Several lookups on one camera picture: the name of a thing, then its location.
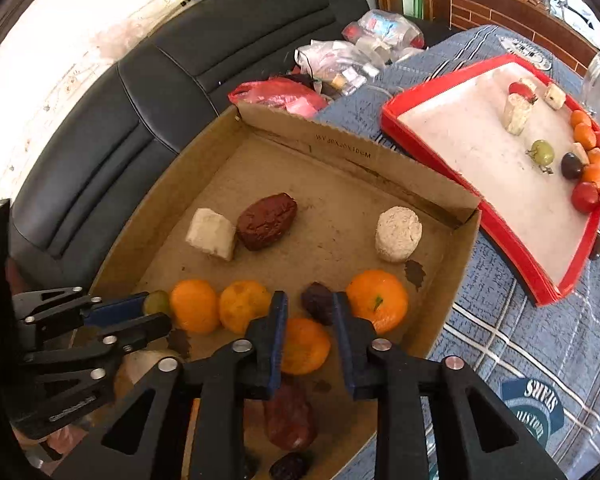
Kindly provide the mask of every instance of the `white cube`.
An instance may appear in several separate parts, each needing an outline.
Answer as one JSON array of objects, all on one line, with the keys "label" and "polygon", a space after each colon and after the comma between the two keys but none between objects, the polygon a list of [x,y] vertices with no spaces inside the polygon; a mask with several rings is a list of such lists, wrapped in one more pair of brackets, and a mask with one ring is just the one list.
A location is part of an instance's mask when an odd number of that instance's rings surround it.
[{"label": "white cube", "polygon": [[556,84],[549,83],[544,93],[545,102],[554,110],[559,110],[567,99],[567,95]]},{"label": "white cube", "polygon": [[186,241],[203,253],[230,262],[234,257],[235,226],[221,214],[203,207],[193,215]]}]

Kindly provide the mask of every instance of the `small orange fruit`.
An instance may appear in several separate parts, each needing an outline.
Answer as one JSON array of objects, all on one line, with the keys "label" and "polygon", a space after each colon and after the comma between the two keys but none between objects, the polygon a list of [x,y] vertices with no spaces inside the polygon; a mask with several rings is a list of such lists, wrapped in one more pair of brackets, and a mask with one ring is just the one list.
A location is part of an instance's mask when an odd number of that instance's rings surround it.
[{"label": "small orange fruit", "polygon": [[580,123],[573,129],[573,140],[582,144],[582,147],[589,151],[596,147],[596,134],[591,126]]},{"label": "small orange fruit", "polygon": [[585,123],[587,126],[591,126],[591,118],[582,110],[574,110],[571,113],[569,123],[572,128],[575,128],[580,123]]},{"label": "small orange fruit", "polygon": [[588,166],[584,167],[584,170],[582,171],[582,177],[580,179],[581,182],[592,182],[596,185],[596,187],[598,188],[598,191],[600,191],[600,168],[596,168],[595,166],[592,166],[591,164],[589,164]]},{"label": "small orange fruit", "polygon": [[587,153],[589,165],[600,170],[600,148],[594,148]]},{"label": "small orange fruit", "polygon": [[384,270],[362,272],[346,292],[353,315],[368,319],[378,334],[398,326],[407,314],[407,291],[398,278]]},{"label": "small orange fruit", "polygon": [[220,294],[220,321],[231,332],[243,335],[252,319],[269,313],[271,294],[252,280],[233,282]]},{"label": "small orange fruit", "polygon": [[291,375],[311,373],[324,364],[330,349],[329,335],[321,324],[304,317],[289,319],[282,349],[282,371]]},{"label": "small orange fruit", "polygon": [[218,325],[218,295],[205,280],[178,282],[169,296],[178,325],[189,333],[209,334]]}]

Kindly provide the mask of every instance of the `sofa cushion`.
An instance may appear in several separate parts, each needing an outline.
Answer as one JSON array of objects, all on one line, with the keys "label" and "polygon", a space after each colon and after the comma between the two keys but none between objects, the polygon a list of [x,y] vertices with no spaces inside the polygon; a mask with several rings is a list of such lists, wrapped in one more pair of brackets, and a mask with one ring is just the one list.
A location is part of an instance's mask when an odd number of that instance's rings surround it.
[{"label": "sofa cushion", "polygon": [[89,286],[136,206],[238,84],[281,73],[310,40],[341,37],[366,0],[203,0],[86,92],[11,210],[11,256],[35,286]]}]

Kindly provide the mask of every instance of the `cardboard box lid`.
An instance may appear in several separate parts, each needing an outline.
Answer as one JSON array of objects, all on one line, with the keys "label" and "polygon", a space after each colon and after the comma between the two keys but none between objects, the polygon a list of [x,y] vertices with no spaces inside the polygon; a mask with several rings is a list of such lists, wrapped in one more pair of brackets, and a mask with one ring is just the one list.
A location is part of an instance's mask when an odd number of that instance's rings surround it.
[{"label": "cardboard box lid", "polygon": [[[209,207],[235,222],[248,205],[286,191],[296,199],[294,225],[275,245],[251,253],[238,245],[224,262],[188,246],[195,210]],[[365,139],[258,105],[229,108],[190,143],[129,219],[94,282],[110,298],[135,290],[171,290],[187,278],[208,280],[220,292],[233,280],[256,279],[285,290],[290,315],[302,316],[299,294],[312,281],[344,290],[368,268],[394,273],[407,288],[405,321],[386,336],[426,356],[448,316],[477,235],[478,200],[467,190],[399,153]],[[378,215],[407,205],[423,237],[411,257],[421,274],[382,262],[374,247]],[[237,336],[217,330],[189,338],[201,358]],[[335,475],[376,428],[372,402],[353,402],[342,382],[337,348],[322,368],[298,380],[318,417],[320,433],[308,479]],[[258,406],[246,415],[246,445],[262,460],[256,478],[284,453],[268,442]]]}]

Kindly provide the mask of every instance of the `wooden shelf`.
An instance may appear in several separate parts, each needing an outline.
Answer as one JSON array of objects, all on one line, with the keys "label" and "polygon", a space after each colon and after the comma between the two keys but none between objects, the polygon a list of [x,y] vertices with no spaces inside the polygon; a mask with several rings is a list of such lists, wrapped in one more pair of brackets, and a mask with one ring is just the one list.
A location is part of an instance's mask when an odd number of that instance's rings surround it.
[{"label": "wooden shelf", "polygon": [[599,52],[569,25],[522,0],[424,0],[424,17],[462,30],[491,24],[509,28],[581,76]]}]

